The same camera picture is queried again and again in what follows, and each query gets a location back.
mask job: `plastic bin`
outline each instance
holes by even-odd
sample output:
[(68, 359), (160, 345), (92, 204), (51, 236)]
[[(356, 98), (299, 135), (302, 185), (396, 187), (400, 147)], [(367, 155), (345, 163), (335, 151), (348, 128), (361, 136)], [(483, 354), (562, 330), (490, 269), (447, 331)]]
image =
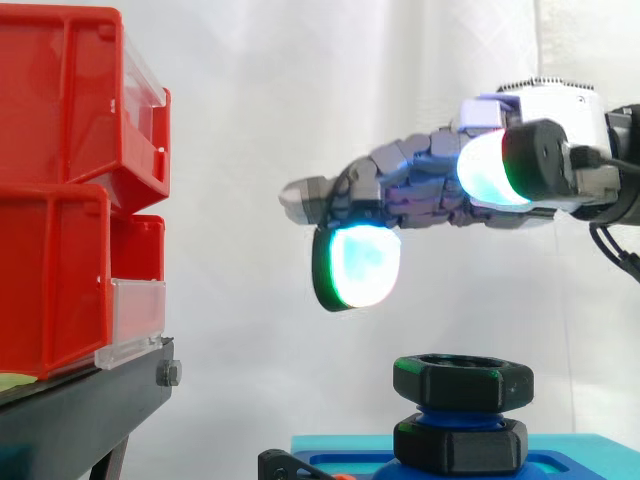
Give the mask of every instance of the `plastic bin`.
[(0, 373), (43, 379), (160, 348), (161, 218), (112, 217), (97, 185), (0, 185), (0, 229)]
[(1, 183), (95, 183), (116, 212), (169, 194), (170, 97), (111, 8), (0, 4)]

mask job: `white curtain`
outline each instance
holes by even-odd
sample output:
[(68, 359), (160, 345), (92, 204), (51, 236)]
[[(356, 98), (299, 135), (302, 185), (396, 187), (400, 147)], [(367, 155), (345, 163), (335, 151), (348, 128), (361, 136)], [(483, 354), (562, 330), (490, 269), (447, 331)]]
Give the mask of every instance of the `white curtain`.
[(637, 15), (622, 13), (636, 2), (111, 3), (173, 94), (171, 199), (153, 211), (167, 221), (166, 333), (184, 366), (133, 434), (123, 478), (251, 479), (257, 454), (292, 435), (390, 433), (413, 412), (392, 363), (425, 352), (523, 362), (537, 395), (513, 416), (531, 432), (640, 447), (639, 290), (586, 225), (402, 232), (392, 295), (331, 315), (311, 286), (312, 229), (277, 201), (288, 181), (335, 175), (540, 70), (638, 101)]

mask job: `metal bracket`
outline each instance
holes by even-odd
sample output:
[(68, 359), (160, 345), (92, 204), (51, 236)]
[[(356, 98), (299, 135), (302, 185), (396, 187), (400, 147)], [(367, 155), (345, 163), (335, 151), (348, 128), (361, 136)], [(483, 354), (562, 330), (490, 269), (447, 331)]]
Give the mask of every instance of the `metal bracket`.
[(284, 450), (266, 450), (258, 455), (258, 480), (336, 480), (331, 475), (298, 460)]

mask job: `robotic hand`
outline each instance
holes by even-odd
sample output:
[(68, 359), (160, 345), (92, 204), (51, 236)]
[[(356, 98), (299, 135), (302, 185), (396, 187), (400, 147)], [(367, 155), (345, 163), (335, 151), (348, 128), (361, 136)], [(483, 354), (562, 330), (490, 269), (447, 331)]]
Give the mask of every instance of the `robotic hand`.
[(640, 258), (607, 230), (640, 225), (640, 105), (605, 113), (592, 87), (555, 78), (506, 85), (464, 101), (449, 126), (376, 148), (336, 178), (290, 183), (280, 202), (294, 222), (317, 225), (313, 283), (330, 311), (391, 291), (394, 227), (514, 229), (557, 210), (590, 222), (598, 247), (640, 281)]

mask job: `yellow object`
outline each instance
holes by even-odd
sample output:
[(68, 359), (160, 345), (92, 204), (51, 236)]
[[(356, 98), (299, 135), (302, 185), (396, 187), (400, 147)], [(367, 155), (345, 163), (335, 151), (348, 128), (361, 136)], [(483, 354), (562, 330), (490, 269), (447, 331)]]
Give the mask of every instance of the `yellow object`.
[(37, 377), (22, 375), (20, 373), (0, 373), (0, 392), (20, 385), (29, 385), (38, 380)]

